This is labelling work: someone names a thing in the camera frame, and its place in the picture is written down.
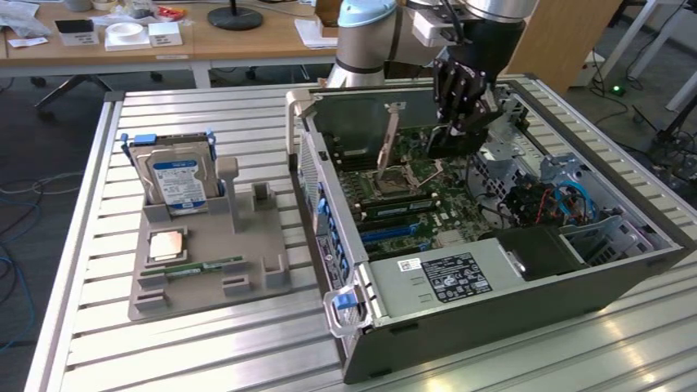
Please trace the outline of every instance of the green circuit board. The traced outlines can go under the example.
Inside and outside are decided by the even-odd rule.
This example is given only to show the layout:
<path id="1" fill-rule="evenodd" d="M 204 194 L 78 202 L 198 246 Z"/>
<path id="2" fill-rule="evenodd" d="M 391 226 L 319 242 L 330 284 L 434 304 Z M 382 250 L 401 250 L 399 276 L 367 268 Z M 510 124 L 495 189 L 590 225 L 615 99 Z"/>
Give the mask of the green circuit board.
<path id="1" fill-rule="evenodd" d="M 430 131 L 431 127 L 398 130 L 390 156 L 391 166 L 379 178 L 377 170 L 338 172 L 361 236 L 361 227 L 366 221 L 373 225 L 394 221 L 398 227 L 417 224 L 411 234 L 363 240 L 371 261 L 469 243 L 501 227 L 499 223 L 490 223 L 483 218 L 478 204 L 465 189 L 463 160 L 431 160 L 426 157 L 423 151 Z M 409 213 L 409 206 L 419 203 L 426 205 L 429 200 L 431 206 L 427 212 Z"/>

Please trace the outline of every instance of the black lamp base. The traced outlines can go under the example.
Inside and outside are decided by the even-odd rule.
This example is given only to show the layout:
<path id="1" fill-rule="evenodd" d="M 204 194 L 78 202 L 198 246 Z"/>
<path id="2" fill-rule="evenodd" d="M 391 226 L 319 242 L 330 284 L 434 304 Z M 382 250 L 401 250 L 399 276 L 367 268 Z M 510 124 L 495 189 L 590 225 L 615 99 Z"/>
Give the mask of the black lamp base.
<path id="1" fill-rule="evenodd" d="M 207 23 L 225 30 L 249 30 L 261 26 L 263 16 L 249 8 L 237 7 L 237 15 L 231 15 L 229 7 L 215 8 L 207 12 Z"/>

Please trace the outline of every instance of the gray carpet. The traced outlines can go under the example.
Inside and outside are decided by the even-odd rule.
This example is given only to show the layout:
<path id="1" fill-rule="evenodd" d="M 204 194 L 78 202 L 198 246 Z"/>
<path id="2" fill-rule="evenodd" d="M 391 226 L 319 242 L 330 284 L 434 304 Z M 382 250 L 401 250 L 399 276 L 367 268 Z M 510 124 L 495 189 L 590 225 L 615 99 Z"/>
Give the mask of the gray carpet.
<path id="1" fill-rule="evenodd" d="M 606 30 L 598 43 L 598 52 L 603 56 L 609 55 L 625 31 L 626 24 Z M 638 38 L 610 74 L 607 84 L 622 78 L 626 64 L 634 58 L 641 44 L 642 41 Z M 322 65 L 307 66 L 307 69 L 313 78 L 325 77 L 329 71 L 329 67 Z M 627 105 L 641 106 L 650 117 L 670 120 L 674 114 L 667 112 L 663 106 L 695 69 L 694 57 L 679 52 L 674 47 L 666 46 L 641 78 L 645 91 L 638 92 L 627 88 L 629 93 L 621 101 Z M 162 75 L 161 83 L 154 83 L 148 73 L 109 75 L 104 77 L 104 80 L 114 89 L 124 91 L 193 88 L 193 77 L 189 72 L 169 71 L 162 72 Z M 297 67 L 259 68 L 257 79 L 253 81 L 245 79 L 243 69 L 218 72 L 213 79 L 215 87 L 302 81 Z M 28 82 L 28 78 L 17 78 L 13 86 L 0 94 L 0 183 L 78 171 L 85 166 L 93 128 L 101 108 L 100 90 L 90 84 L 84 84 L 69 92 L 49 107 L 56 114 L 56 121 L 52 123 L 40 122 L 33 111 L 33 103 L 49 91 L 49 88 L 56 87 L 64 80 L 65 78 L 46 78 L 49 86 L 37 89 Z M 590 120 L 621 109 L 619 105 L 598 98 L 583 89 L 569 91 L 566 98 Z M 622 143 L 635 148 L 643 148 L 650 143 L 651 132 L 646 124 L 633 123 L 631 117 L 631 113 L 622 114 L 603 121 L 601 126 Z M 694 129 L 695 121 L 694 115 L 690 116 L 687 130 Z M 76 178 L 65 180 L 54 184 L 54 189 L 64 189 L 77 183 Z M 34 194 L 25 194 L 8 198 L 14 201 L 32 201 L 34 197 Z M 62 241 L 68 232 L 74 198 L 76 194 L 45 196 L 40 204 L 41 216 L 37 225 L 17 241 L 6 244 L 14 261 L 21 264 L 26 272 L 37 321 L 29 333 L 22 337 L 26 345 L 0 352 L 0 390 L 2 391 L 21 390 L 26 379 L 33 355 L 32 341 L 38 337 L 38 326 L 62 252 Z M 25 208 L 0 203 L 0 230 L 24 212 Z M 0 295 L 6 289 L 8 279 L 4 279 L 0 281 Z M 0 341 L 6 341 L 21 331 L 28 320 L 26 302 L 20 288 L 14 291 L 9 301 L 0 305 L 0 320 Z"/>

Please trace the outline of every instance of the red cable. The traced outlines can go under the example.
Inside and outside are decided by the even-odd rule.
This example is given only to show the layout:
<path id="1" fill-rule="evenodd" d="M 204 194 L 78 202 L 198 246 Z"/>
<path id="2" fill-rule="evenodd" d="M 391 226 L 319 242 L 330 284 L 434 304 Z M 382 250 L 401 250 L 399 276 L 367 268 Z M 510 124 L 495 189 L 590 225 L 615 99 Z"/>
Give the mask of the red cable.
<path id="1" fill-rule="evenodd" d="M 545 200 L 546 196 L 549 195 L 550 189 L 545 190 L 542 193 L 542 200 L 539 201 L 539 210 L 537 211 L 537 219 L 534 220 L 534 223 L 539 223 L 539 218 L 542 217 L 542 207 L 545 206 Z"/>

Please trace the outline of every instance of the power supply label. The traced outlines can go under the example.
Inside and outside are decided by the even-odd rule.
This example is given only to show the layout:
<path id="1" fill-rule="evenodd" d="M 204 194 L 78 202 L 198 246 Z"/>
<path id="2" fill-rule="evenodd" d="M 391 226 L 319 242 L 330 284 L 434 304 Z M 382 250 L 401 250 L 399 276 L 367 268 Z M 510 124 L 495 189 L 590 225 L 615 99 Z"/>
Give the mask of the power supply label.
<path id="1" fill-rule="evenodd" d="M 491 290 L 471 253 L 423 261 L 421 268 L 441 302 L 459 300 Z"/>
<path id="2" fill-rule="evenodd" d="M 198 162 L 158 162 L 152 165 L 164 202 L 177 209 L 196 208 L 205 203 L 204 185 L 196 178 Z"/>

